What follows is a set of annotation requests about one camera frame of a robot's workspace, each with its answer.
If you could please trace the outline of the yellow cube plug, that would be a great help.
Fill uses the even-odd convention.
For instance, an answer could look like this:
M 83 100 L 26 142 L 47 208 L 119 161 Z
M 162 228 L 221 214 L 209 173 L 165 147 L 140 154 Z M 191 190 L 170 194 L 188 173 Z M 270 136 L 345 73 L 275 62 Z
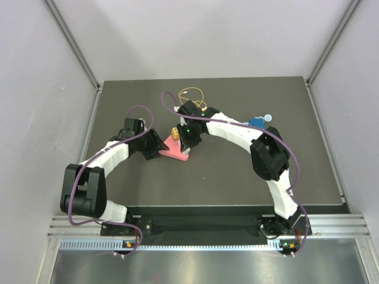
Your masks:
M 171 137 L 174 140 L 179 140 L 180 139 L 179 132 L 178 132 L 178 129 L 176 127 L 172 128 L 172 130 L 171 130 Z

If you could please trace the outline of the pink triangular power strip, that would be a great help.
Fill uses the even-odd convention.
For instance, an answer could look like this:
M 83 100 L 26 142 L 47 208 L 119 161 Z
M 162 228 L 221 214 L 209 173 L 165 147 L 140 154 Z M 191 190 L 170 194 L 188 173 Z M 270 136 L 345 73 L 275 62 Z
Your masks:
M 189 159 L 188 153 L 181 152 L 180 139 L 175 140 L 171 135 L 164 141 L 168 146 L 168 150 L 159 150 L 159 153 L 163 156 L 170 157 L 177 160 L 187 161 Z

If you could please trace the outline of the dark blue cube socket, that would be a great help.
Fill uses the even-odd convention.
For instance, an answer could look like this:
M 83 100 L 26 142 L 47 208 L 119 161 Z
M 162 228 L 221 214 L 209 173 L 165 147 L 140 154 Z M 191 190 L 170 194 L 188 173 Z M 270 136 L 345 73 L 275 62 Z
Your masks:
M 251 118 L 248 124 L 254 127 L 265 129 L 265 120 L 263 118 Z

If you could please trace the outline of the white charger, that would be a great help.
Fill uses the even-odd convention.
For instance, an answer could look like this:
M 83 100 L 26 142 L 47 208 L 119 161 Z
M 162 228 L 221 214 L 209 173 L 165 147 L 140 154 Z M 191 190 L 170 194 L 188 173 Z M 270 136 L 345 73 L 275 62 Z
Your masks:
M 182 152 L 182 154 L 188 154 L 189 152 L 190 152 L 190 148 L 187 148 L 186 150 L 184 150 L 183 152 Z

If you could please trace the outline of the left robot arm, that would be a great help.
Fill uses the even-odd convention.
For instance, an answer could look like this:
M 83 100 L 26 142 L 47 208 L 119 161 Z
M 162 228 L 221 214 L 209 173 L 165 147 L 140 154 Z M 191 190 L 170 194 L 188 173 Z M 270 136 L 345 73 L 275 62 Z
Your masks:
M 120 234 L 134 229 L 128 208 L 107 198 L 106 177 L 132 154 L 140 152 L 146 160 L 160 157 L 169 147 L 142 119 L 126 118 L 117 136 L 90 159 L 69 164 L 65 169 L 60 209 L 64 213 L 110 221 Z

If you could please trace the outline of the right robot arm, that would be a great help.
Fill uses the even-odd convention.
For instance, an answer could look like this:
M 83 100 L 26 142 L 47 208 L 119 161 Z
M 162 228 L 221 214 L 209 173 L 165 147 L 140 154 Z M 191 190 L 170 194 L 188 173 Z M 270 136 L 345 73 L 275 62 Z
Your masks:
M 206 133 L 223 138 L 250 154 L 254 172 L 266 181 L 274 201 L 274 217 L 258 220 L 262 235 L 287 235 L 298 227 L 301 212 L 293 200 L 290 152 L 281 143 L 276 128 L 251 128 L 215 108 L 202 110 L 192 101 L 176 106 L 174 111 L 181 117 L 177 126 L 181 151 L 197 146 L 202 140 L 201 135 Z

